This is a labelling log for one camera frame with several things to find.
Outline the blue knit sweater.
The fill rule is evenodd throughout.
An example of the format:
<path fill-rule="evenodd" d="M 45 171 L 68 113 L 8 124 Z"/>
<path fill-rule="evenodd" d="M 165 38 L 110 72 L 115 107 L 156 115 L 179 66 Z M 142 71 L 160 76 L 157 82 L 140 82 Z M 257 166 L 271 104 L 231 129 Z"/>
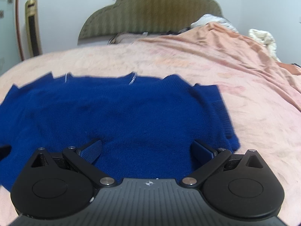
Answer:
<path fill-rule="evenodd" d="M 180 180 L 204 161 L 190 149 L 194 140 L 231 152 L 240 146 L 215 85 L 190 85 L 177 75 L 47 74 L 12 86 L 1 104 L 1 148 L 8 149 L 1 185 L 10 190 L 40 147 L 58 153 L 91 141 L 85 160 L 116 180 Z"/>

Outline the white crumpled cloth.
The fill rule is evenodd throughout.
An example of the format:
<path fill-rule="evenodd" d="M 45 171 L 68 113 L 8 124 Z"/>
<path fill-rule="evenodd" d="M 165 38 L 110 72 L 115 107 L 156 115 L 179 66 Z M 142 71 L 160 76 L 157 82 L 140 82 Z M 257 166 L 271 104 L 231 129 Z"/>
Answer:
<path fill-rule="evenodd" d="M 190 28 L 193 29 L 195 27 L 202 27 L 210 22 L 218 23 L 224 27 L 226 27 L 229 30 L 232 30 L 236 33 L 238 33 L 238 30 L 225 18 L 214 16 L 212 14 L 205 14 L 201 18 L 199 18 L 196 22 L 193 22 L 190 25 Z"/>

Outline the beige patterned pillow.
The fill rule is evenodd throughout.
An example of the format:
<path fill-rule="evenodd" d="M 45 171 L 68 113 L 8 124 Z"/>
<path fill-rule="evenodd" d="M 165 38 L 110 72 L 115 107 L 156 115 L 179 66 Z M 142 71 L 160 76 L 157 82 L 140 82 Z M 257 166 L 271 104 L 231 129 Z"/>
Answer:
<path fill-rule="evenodd" d="M 112 39 L 110 39 L 108 44 L 132 43 L 138 39 L 152 38 L 152 37 L 169 35 L 169 34 L 170 34 L 170 32 L 159 33 L 159 34 L 152 34 L 152 33 L 148 33 L 148 32 L 143 32 L 142 34 L 119 33 L 116 36 L 114 36 Z"/>

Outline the orange blanket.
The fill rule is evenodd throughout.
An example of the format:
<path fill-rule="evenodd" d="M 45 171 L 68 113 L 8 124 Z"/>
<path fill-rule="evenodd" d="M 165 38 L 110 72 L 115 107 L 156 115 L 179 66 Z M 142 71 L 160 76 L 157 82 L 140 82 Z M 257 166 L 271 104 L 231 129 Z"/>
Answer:
<path fill-rule="evenodd" d="M 217 64 L 255 75 L 300 109 L 300 68 L 274 60 L 255 40 L 215 22 L 179 35 L 145 38 L 144 42 L 195 54 Z"/>

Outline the cream fluffy blanket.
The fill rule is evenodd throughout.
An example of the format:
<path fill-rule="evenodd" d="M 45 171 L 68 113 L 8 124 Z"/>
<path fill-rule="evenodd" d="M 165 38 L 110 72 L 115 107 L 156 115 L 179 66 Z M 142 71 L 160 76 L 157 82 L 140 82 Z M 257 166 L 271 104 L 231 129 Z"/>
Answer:
<path fill-rule="evenodd" d="M 271 33 L 263 30 L 249 29 L 248 35 L 256 42 L 264 45 L 274 60 L 281 62 L 277 57 L 277 44 Z"/>

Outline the olive green padded headboard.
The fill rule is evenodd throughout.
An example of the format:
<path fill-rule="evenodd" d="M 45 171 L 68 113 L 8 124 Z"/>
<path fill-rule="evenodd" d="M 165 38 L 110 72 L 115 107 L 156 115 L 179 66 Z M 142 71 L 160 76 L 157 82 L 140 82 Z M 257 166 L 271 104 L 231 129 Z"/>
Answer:
<path fill-rule="evenodd" d="M 87 18 L 78 40 L 122 32 L 178 32 L 205 14 L 223 16 L 215 0 L 116 0 Z"/>

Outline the gold tower fan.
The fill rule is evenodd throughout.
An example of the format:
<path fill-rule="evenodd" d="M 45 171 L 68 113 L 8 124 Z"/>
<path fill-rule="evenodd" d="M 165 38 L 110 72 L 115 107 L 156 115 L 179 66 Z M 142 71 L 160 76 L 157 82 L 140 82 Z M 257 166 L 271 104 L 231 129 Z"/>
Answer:
<path fill-rule="evenodd" d="M 38 22 L 38 0 L 26 1 L 25 22 L 30 57 L 40 56 L 42 54 L 42 46 Z"/>

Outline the frosted glass floral door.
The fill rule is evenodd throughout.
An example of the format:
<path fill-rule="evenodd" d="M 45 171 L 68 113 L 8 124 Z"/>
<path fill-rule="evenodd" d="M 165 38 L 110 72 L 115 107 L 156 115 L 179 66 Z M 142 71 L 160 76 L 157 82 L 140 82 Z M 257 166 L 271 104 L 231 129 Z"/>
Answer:
<path fill-rule="evenodd" d="M 1 75 L 23 60 L 19 0 L 1 0 Z"/>

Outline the pink bed sheet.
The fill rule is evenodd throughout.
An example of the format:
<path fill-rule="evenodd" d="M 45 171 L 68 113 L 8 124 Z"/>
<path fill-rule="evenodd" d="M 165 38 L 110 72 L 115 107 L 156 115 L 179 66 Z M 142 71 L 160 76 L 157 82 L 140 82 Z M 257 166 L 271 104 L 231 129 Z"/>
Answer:
<path fill-rule="evenodd" d="M 256 149 L 285 190 L 280 218 L 300 223 L 300 109 L 267 86 L 263 79 L 195 54 L 143 40 L 130 44 L 84 47 L 26 60 L 1 76 L 1 97 L 12 85 L 22 86 L 48 72 L 54 76 L 141 76 L 177 74 L 191 84 L 217 85 L 240 152 Z"/>

